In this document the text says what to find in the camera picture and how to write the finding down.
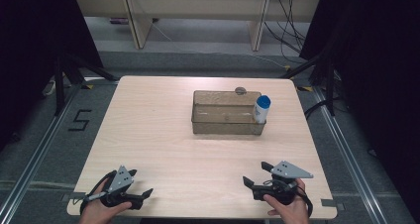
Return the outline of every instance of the person's right hand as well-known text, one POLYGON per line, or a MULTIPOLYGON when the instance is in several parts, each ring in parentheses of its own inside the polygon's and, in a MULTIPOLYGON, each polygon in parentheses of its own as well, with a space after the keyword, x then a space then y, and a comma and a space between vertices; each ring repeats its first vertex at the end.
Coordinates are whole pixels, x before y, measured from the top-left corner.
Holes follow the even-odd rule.
MULTIPOLYGON (((305 190, 305 183, 300 179, 296 179, 297 186, 305 190)), ((268 215, 280 215, 281 219, 286 224, 308 224, 308 209, 306 208, 306 202, 298 195, 294 197, 293 202, 289 205, 284 205, 277 201, 274 197, 266 194, 263 199, 274 209, 268 212, 268 215)))

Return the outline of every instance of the floor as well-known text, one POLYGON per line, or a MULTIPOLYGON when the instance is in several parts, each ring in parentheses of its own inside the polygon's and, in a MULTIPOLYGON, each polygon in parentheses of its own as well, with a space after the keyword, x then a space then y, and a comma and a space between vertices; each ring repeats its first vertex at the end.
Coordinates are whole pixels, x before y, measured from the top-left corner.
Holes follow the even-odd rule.
MULTIPOLYGON (((264 28, 259 51, 253 52, 246 22, 159 19, 154 23, 145 47, 142 50, 137 50, 128 25, 110 24, 107 18, 85 18, 85 20, 98 51, 104 57, 111 57, 112 53, 133 53, 133 55, 142 54, 145 56, 150 54, 236 55, 249 57, 250 59, 260 59, 280 66, 284 70, 284 63, 271 60, 271 56, 281 56, 283 60, 291 60, 290 63, 294 64, 303 62, 302 59, 298 58, 296 50, 275 39, 267 28, 264 28)), ((284 23, 278 25, 276 22, 268 22, 268 26, 282 37, 280 26, 285 27, 286 25, 284 23)), ((294 26, 302 35, 299 37, 303 37, 310 25, 295 24, 294 26)), ((293 33, 291 35, 284 34, 284 39, 299 49, 299 43, 293 33)), ((302 85, 307 85, 307 81, 299 80, 299 82, 302 82, 302 85)), ((68 88, 67 95, 69 98, 71 98, 71 89, 74 88, 68 88)), ((89 106, 90 101, 96 106, 100 106, 100 109, 97 110, 105 112, 107 102, 110 101, 114 89, 115 86, 98 87, 97 95, 94 97, 89 95, 87 90, 81 89, 77 94, 78 98, 74 100, 75 104, 73 106, 86 107, 89 106)), ((309 95, 308 93, 299 94, 304 109, 308 109, 311 104, 323 100, 322 87, 314 89, 315 91, 309 95)), ((336 104, 338 111, 345 110, 345 107, 345 104, 336 104)), ((29 119, 37 121, 36 125, 28 123, 27 127, 23 128, 23 130, 31 132, 22 137, 19 143, 28 145, 25 147, 9 146, 5 149, 5 152, 0 154, 2 159, 0 163, 0 200, 2 202, 5 202, 6 198, 10 198, 8 193, 15 186, 15 181, 22 178, 20 174, 28 169, 27 164, 31 162, 32 154, 41 152, 37 147, 38 143, 33 142, 43 140, 44 133, 40 131, 47 131, 50 124, 56 124, 61 129, 68 129, 68 126, 72 126, 71 119, 73 117, 70 115, 63 118, 63 121, 51 121, 53 108, 53 98, 48 97, 45 101, 42 101, 34 109, 35 112, 29 119)), ((358 131, 358 126, 352 119, 351 114, 346 112, 338 112, 338 114, 340 115, 331 117, 328 111, 322 108, 308 119, 311 131, 322 130, 329 134, 313 133, 314 141, 319 146, 317 147, 319 156, 339 210, 339 216, 328 222, 414 223, 380 164, 367 153, 368 144, 364 142, 363 135, 358 131), (330 136, 330 139, 326 141, 325 136, 330 136)), ((96 114, 95 117, 101 118, 101 116, 103 117, 103 114, 96 114)), ((98 129, 100 119, 92 121, 90 124, 93 129, 98 129)), ((59 131, 52 136, 55 138, 55 144, 68 143, 68 141, 63 140, 59 131)), ((34 180, 28 184, 29 189, 26 195, 22 197, 23 199, 17 200, 21 204, 17 210, 13 210, 13 212, 16 212, 16 216, 9 220, 11 223, 26 223, 29 220, 32 220, 33 223, 45 223, 51 221, 52 218, 54 220, 65 218, 65 221, 60 221, 61 223, 77 221, 77 217, 67 217, 58 213, 65 209, 64 196, 72 191, 78 179, 77 172, 66 173, 66 170, 68 168, 82 169, 83 164, 75 163, 71 158, 85 159, 90 147, 84 147, 77 142, 83 140, 91 143, 94 140, 94 135, 74 139, 72 142, 74 147, 68 148, 71 149, 71 157, 62 153, 63 147, 58 145, 47 147, 50 150, 40 160, 37 167, 32 167, 40 170, 32 176, 34 180)), ((116 223, 138 222, 138 220, 116 219, 116 223)))

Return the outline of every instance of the person's left hand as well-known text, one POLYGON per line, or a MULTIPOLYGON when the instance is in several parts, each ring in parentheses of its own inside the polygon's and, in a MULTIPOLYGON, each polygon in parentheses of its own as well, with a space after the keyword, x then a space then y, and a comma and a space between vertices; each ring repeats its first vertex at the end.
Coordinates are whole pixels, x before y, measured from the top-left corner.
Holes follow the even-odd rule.
MULTIPOLYGON (((96 188, 94 194, 99 193, 107 179, 96 188)), ((123 202, 115 207, 106 207, 99 199, 89 202, 81 214, 79 224, 109 224, 118 213, 129 209, 131 202, 123 202)))

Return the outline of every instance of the gray carpet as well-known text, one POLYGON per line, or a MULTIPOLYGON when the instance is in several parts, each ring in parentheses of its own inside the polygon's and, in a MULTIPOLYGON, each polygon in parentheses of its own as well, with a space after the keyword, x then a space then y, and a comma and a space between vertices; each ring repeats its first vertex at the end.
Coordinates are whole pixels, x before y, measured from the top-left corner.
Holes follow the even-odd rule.
MULTIPOLYGON (((291 67, 298 65, 281 56, 264 57, 274 60, 280 64, 278 65, 251 56, 136 53, 100 53, 100 55, 107 71, 118 76, 135 74, 279 77, 285 73, 285 69, 280 65, 291 67)), ((83 73, 86 76, 96 76, 87 70, 83 73)), ((309 74, 310 69, 295 76, 293 81, 297 86, 309 85, 307 81, 309 74)), ((54 223, 75 223, 77 221, 77 217, 66 213, 66 203, 61 202, 61 198, 64 194, 70 193, 77 182, 115 88, 116 85, 94 85, 92 89, 78 91, 12 223, 45 223, 52 220, 54 223), (89 120, 89 123, 84 131, 69 131, 69 129, 81 128, 82 124, 73 122, 80 109, 91 110, 79 116, 80 119, 89 120)), ((303 110, 316 103, 313 92, 298 91, 297 93, 303 110)), ((414 223, 378 160, 368 155, 368 143, 351 113, 345 110, 346 105, 337 101, 335 106, 337 107, 336 119, 368 183, 377 195, 389 223, 414 223)), ((20 131, 22 140, 9 144, 0 154, 0 200, 4 200, 11 189, 10 181, 20 176, 47 129, 53 112, 53 96, 40 101, 25 127, 20 131)), ((334 199, 340 207, 337 218, 328 223, 371 223, 365 205, 359 197, 342 155, 319 109, 310 116, 308 125, 334 199)), ((140 219, 119 217, 114 223, 130 224, 139 223, 139 221, 140 219)))

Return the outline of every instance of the desk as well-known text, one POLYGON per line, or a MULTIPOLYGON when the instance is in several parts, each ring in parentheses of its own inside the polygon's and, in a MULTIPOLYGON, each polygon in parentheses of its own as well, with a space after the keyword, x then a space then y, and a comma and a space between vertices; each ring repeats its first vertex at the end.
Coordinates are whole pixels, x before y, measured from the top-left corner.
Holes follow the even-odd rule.
MULTIPOLYGON (((262 184, 261 162, 286 160, 314 174, 305 179, 311 218, 332 219, 335 207, 293 83, 286 79, 125 76, 115 91, 75 192, 89 192, 107 172, 137 169, 128 192, 153 188, 141 210, 122 215, 163 218, 267 219, 242 176, 262 184), (194 90, 259 91, 271 99, 262 135, 194 135, 194 90)), ((70 200, 67 212, 78 215, 70 200)))

